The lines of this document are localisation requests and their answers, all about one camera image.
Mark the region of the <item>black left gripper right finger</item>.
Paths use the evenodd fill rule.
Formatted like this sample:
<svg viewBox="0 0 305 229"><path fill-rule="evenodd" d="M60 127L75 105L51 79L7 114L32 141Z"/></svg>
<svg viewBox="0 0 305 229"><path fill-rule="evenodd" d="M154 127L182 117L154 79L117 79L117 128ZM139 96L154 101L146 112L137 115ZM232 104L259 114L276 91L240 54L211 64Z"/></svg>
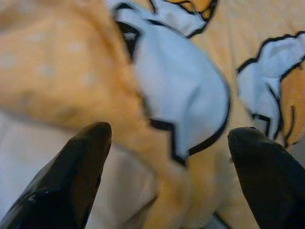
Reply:
<svg viewBox="0 0 305 229"><path fill-rule="evenodd" d="M284 147L251 127L232 129L228 145L242 192L262 229L305 227L305 169Z"/></svg>

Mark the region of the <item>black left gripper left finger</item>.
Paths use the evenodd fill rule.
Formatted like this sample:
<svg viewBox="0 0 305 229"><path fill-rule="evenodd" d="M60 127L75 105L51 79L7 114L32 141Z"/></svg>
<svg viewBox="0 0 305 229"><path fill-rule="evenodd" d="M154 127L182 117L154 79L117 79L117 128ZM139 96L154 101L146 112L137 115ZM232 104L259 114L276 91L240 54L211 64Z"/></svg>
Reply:
<svg viewBox="0 0 305 229"><path fill-rule="evenodd" d="M69 139L26 186L0 221L2 229L83 229L112 144L107 122Z"/></svg>

